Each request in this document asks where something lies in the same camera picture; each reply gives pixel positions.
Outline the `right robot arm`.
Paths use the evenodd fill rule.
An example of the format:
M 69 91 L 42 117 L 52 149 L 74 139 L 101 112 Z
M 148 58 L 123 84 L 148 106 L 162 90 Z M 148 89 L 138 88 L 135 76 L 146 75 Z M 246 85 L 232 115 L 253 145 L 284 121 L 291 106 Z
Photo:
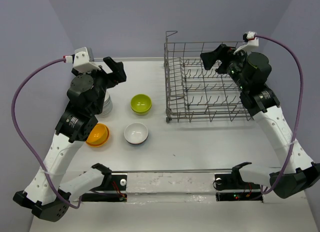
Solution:
M 230 182 L 235 188 L 248 183 L 264 186 L 281 199 L 286 199 L 320 179 L 320 165 L 304 151 L 290 129 L 280 101 L 267 86 L 272 71 L 269 59 L 262 53 L 247 53 L 220 44 L 214 51 L 200 54 L 205 70 L 220 61 L 216 72 L 228 75 L 240 90 L 240 101 L 260 126 L 282 168 L 280 171 L 243 162 L 232 168 Z

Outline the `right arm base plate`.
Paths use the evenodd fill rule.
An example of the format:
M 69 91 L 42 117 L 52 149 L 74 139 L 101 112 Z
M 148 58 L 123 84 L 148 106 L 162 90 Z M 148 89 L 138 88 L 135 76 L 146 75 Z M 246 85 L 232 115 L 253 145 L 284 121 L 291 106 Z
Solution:
M 245 182 L 238 184 L 230 173 L 214 175 L 212 186 L 217 202 L 259 201 L 263 202 L 260 186 Z

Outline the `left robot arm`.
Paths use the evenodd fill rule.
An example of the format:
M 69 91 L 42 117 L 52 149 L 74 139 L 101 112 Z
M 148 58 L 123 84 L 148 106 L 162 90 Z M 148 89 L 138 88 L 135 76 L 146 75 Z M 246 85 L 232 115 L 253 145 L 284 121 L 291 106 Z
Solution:
M 48 153 L 45 159 L 41 159 L 20 130 L 15 107 L 18 95 L 26 83 L 43 69 L 60 62 L 73 63 L 71 72 L 75 77 L 66 93 L 69 102 L 55 127 Z M 17 191 L 13 201 L 30 209 L 31 213 L 41 220 L 57 222 L 69 208 L 80 207 L 73 205 L 73 200 L 80 201 L 83 194 L 94 188 L 104 190 L 110 186 L 112 171 L 100 163 L 94 164 L 72 181 L 61 183 L 74 156 L 98 123 L 96 116 L 103 111 L 107 89 L 127 80 L 123 62 L 116 62 L 109 56 L 103 58 L 103 62 L 111 69 L 110 73 L 106 73 L 102 66 L 94 62 L 87 61 L 83 65 L 76 65 L 74 55 L 64 56 L 32 72 L 19 85 L 13 96 L 13 125 L 40 164 L 31 183 L 24 190 Z

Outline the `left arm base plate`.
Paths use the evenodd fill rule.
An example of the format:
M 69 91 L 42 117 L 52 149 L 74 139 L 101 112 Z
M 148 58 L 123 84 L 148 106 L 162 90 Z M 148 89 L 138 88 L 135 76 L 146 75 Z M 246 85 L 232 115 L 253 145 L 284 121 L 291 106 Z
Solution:
M 86 192 L 82 202 L 125 203 L 127 201 L 127 173 L 112 173 L 102 184 Z

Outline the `white bowl stack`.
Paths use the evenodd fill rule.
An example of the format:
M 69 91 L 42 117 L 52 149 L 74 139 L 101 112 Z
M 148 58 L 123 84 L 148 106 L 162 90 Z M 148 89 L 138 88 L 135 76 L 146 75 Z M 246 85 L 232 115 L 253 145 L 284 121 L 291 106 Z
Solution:
M 105 93 L 104 103 L 102 107 L 102 112 L 98 114 L 99 117 L 107 116 L 113 109 L 113 102 L 110 94 L 108 92 Z

